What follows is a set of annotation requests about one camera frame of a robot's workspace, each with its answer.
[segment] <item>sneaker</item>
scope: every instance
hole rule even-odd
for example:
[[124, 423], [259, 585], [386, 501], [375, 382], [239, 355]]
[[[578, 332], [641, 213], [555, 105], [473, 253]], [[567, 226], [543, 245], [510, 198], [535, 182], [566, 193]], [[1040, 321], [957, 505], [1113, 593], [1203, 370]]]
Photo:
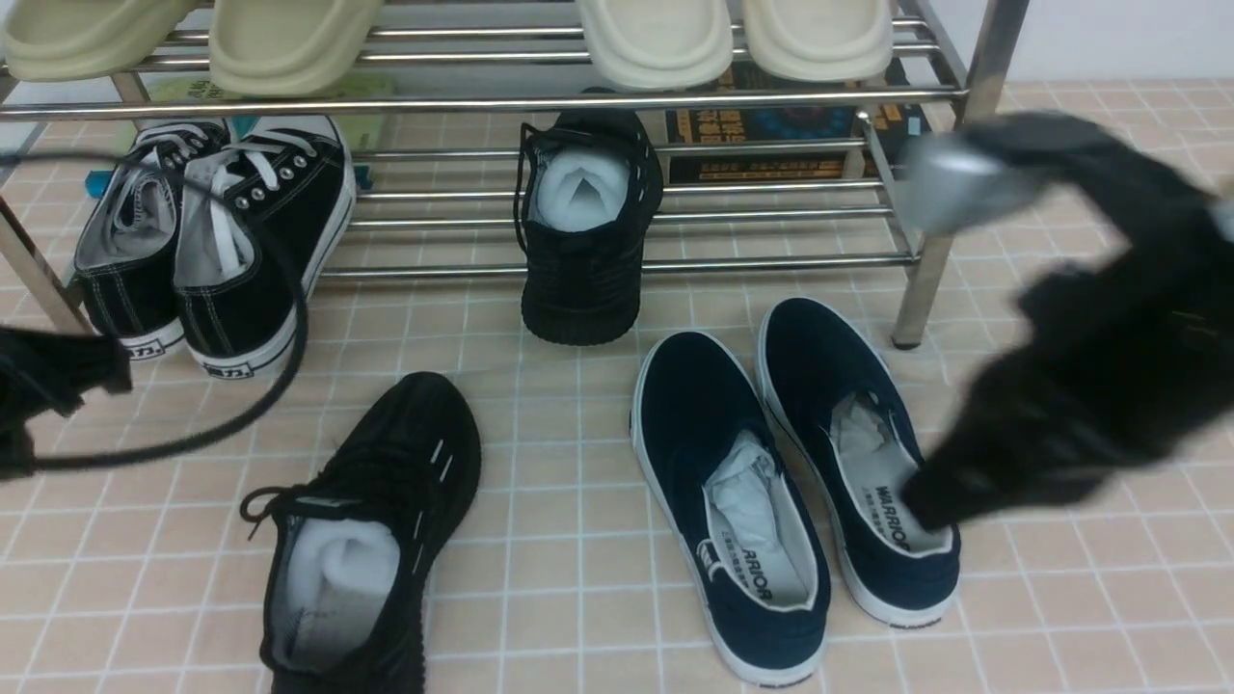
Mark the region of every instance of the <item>sneaker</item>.
[[835, 311], [789, 299], [763, 322], [758, 369], [772, 417], [818, 474], [853, 599], [893, 627], [943, 619], [960, 533], [927, 532], [900, 496], [922, 454], [882, 358]]
[[663, 340], [638, 375], [631, 438], [721, 658], [761, 687], [807, 679], [823, 652], [827, 562], [737, 358], [701, 332]]
[[244, 499], [244, 520], [278, 529], [260, 648], [273, 694], [424, 692], [424, 585], [479, 482], [471, 410], [445, 377], [417, 373], [316, 479]]
[[[228, 142], [222, 119], [154, 121], [137, 133], [127, 157], [183, 173]], [[90, 322], [120, 338], [133, 361], [162, 357], [184, 340], [172, 291], [181, 201], [180, 185], [117, 167], [73, 254]]]
[[[355, 209], [355, 173], [333, 120], [270, 116], [186, 175], [259, 220], [291, 256], [312, 294]], [[295, 335], [295, 306], [279, 268], [222, 205], [185, 194], [175, 258], [180, 320], [194, 358], [215, 378], [278, 368]]]
[[515, 222], [527, 253], [527, 330], [578, 346], [624, 335], [638, 317], [643, 238], [663, 196], [660, 161], [634, 111], [564, 111], [548, 131], [523, 125]]

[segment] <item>tiled floor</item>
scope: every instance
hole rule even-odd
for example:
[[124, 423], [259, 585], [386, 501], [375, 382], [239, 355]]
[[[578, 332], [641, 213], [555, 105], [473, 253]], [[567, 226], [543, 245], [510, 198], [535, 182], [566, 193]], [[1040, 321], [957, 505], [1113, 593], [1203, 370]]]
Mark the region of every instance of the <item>tiled floor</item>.
[[[1206, 183], [1234, 172], [1232, 82], [1021, 84], [1006, 104], [1095, 117]], [[405, 146], [506, 144], [516, 122], [407, 119], [396, 136]], [[41, 146], [106, 144], [109, 132], [58, 125]], [[466, 168], [380, 178], [400, 188], [462, 185], [475, 178]], [[506, 186], [507, 173], [492, 165], [485, 183]], [[90, 212], [81, 174], [67, 164], [26, 168], [4, 188], [57, 267]], [[505, 216], [508, 205], [471, 210]], [[654, 233], [655, 257], [891, 247], [887, 231], [869, 222]], [[336, 263], [518, 259], [505, 230], [400, 246], [420, 237], [352, 235]], [[1021, 335], [1007, 305], [1016, 288], [1062, 256], [1095, 258], [1112, 246], [1064, 194], [956, 242], [926, 343], [885, 351], [927, 441], [974, 369]], [[0, 315], [41, 325], [7, 268], [0, 288]], [[237, 501], [257, 487], [308, 479], [383, 389], [420, 369], [458, 379], [486, 442], [482, 489], [432, 582], [429, 690], [742, 692], [712, 651], [626, 438], [639, 356], [670, 331], [698, 327], [748, 358], [750, 326], [792, 294], [830, 303], [886, 348], [902, 288], [900, 270], [653, 279], [637, 331], [579, 351], [521, 328], [515, 284], [323, 286], [304, 375], [252, 431], [181, 461], [0, 485], [0, 694], [263, 692], [257, 643], [271, 533], [267, 525], [247, 542]], [[132, 396], [94, 399], [68, 425], [41, 420], [39, 447], [164, 440], [218, 421], [265, 388], [207, 382], [186, 354], [139, 367], [137, 379]], [[826, 524], [819, 495], [806, 488]], [[964, 541], [963, 598], [921, 632], [892, 632], [860, 614], [833, 573], [822, 675], [793, 692], [1192, 694], [1234, 683], [1229, 427], [1093, 504], [1004, 515], [966, 527]]]

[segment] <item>metal shoe rack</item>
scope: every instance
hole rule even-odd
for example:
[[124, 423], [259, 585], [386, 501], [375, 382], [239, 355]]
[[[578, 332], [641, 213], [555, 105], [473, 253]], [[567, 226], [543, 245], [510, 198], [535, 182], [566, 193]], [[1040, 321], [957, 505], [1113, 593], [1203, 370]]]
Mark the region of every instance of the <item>metal shoe rack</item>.
[[[387, 0], [390, 5], [410, 5], [417, 0]], [[453, 0], [466, 2], [474, 0]], [[209, 35], [201, 31], [174, 32], [165, 46], [193, 48], [199, 54], [157, 53], [133, 72], [116, 74], [111, 79], [122, 102], [107, 104], [44, 104], [30, 106], [0, 106], [0, 122], [16, 121], [123, 121], [135, 119], [168, 119], [189, 116], [259, 116], [294, 114], [442, 114], [442, 112], [552, 112], [563, 109], [626, 107], [640, 111], [665, 111], [676, 109], [755, 109], [755, 107], [808, 107], [856, 105], [858, 128], [853, 137], [793, 142], [743, 142], [726, 144], [673, 144], [659, 148], [665, 157], [690, 154], [765, 154], [805, 152], [845, 152], [849, 154], [847, 175], [839, 180], [808, 180], [793, 183], [742, 183], [726, 185], [670, 185], [666, 196], [701, 194], [732, 195], [739, 201], [742, 195], [758, 193], [802, 193], [843, 190], [872, 190], [879, 193], [879, 204], [827, 209], [808, 206], [793, 209], [756, 209], [726, 206], [714, 211], [663, 212], [655, 225], [734, 224], [747, 227], [759, 224], [785, 221], [885, 219], [897, 241], [897, 249], [885, 253], [787, 256], [766, 258], [711, 258], [681, 261], [647, 261], [647, 273], [718, 273], [765, 270], [813, 270], [823, 268], [903, 267], [907, 269], [907, 288], [900, 315], [892, 333], [892, 342], [901, 348], [921, 343], [934, 296], [938, 290], [946, 257], [949, 238], [918, 238], [906, 232], [896, 222], [896, 196], [887, 158], [875, 135], [874, 125], [864, 107], [879, 104], [944, 102], [953, 107], [958, 127], [974, 119], [993, 114], [1003, 89], [1007, 68], [1028, 10], [1029, 0], [988, 0], [976, 51], [969, 68], [960, 59], [943, 30], [928, 0], [900, 0], [901, 14], [895, 20], [895, 54], [901, 58], [924, 57], [937, 77], [937, 85], [929, 86], [880, 86], [866, 83], [847, 91], [835, 91], [828, 85], [802, 83], [800, 88], [781, 91], [716, 91], [703, 93], [642, 93], [634, 95], [574, 95], [559, 98], [469, 98], [469, 99], [418, 99], [407, 96], [348, 100], [242, 100], [242, 101], [191, 101], [152, 104], [139, 74], [148, 73], [202, 73], [209, 69], [205, 47]], [[740, 41], [742, 27], [734, 25], [738, 48], [734, 59], [748, 59]], [[449, 41], [468, 42], [474, 48], [448, 52], [389, 52], [365, 51], [358, 61], [360, 68], [390, 69], [402, 65], [458, 65], [479, 67], [496, 64], [584, 64], [589, 62], [585, 49], [563, 51], [554, 42], [578, 42], [582, 38], [580, 27], [491, 27], [491, 28], [375, 28], [371, 44], [424, 43]], [[508, 51], [492, 48], [494, 40], [531, 41], [543, 48]], [[0, 96], [7, 98], [16, 86], [7, 69], [0, 72]], [[861, 151], [869, 151], [876, 164], [877, 178], [860, 178], [864, 163]], [[357, 162], [434, 162], [434, 161], [499, 161], [512, 159], [513, 149], [404, 149], [357, 152]], [[443, 200], [508, 199], [513, 182], [501, 190], [407, 190], [364, 193], [362, 204], [401, 203], [417, 204]], [[354, 231], [376, 232], [385, 230], [479, 230], [501, 228], [511, 225], [510, 219], [360, 219], [353, 224]], [[655, 233], [653, 226], [650, 233]], [[62, 331], [89, 330], [78, 310], [79, 301], [72, 286], [67, 288], [54, 269], [43, 259], [11, 209], [0, 199], [0, 254], [11, 264], [53, 325]], [[433, 265], [433, 267], [381, 267], [347, 268], [331, 267], [323, 275], [329, 282], [364, 280], [427, 280], [480, 279], [520, 275], [520, 264]]]

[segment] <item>slipper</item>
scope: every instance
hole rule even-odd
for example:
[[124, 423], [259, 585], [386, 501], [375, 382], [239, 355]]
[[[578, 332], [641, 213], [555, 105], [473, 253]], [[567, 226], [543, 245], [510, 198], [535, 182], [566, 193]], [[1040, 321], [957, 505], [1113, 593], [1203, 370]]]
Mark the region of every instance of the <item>slipper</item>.
[[197, 0], [17, 0], [2, 36], [9, 73], [58, 82], [123, 72], [196, 6]]
[[218, 0], [210, 78], [231, 91], [295, 96], [355, 64], [385, 0]]
[[750, 57], [776, 77], [844, 82], [891, 64], [887, 0], [745, 0], [744, 11]]
[[719, 78], [733, 61], [724, 0], [578, 0], [600, 74], [632, 89], [680, 89]]

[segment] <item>black knit sneaker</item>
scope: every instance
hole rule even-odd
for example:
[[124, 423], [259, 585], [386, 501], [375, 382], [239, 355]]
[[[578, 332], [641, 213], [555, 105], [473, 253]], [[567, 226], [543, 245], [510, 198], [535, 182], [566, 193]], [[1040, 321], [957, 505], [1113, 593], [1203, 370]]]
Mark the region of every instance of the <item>black knit sneaker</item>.
[[638, 317], [643, 238], [664, 196], [647, 130], [634, 111], [563, 111], [548, 131], [523, 125], [518, 158], [523, 322], [560, 345], [617, 340]]
[[[183, 173], [185, 164], [231, 142], [222, 119], [153, 121], [127, 158]], [[115, 170], [73, 256], [94, 327], [118, 337], [133, 361], [162, 357], [184, 340], [172, 272], [179, 236], [180, 185], [142, 170]]]
[[[243, 140], [185, 173], [260, 221], [312, 294], [355, 209], [352, 156], [333, 120], [258, 119]], [[175, 290], [193, 356], [215, 378], [273, 370], [291, 345], [291, 293], [264, 254], [230, 210], [185, 194]]]
[[373, 405], [317, 479], [244, 499], [244, 520], [278, 526], [260, 650], [271, 694], [424, 692], [424, 583], [479, 482], [471, 410], [445, 377], [417, 373]]

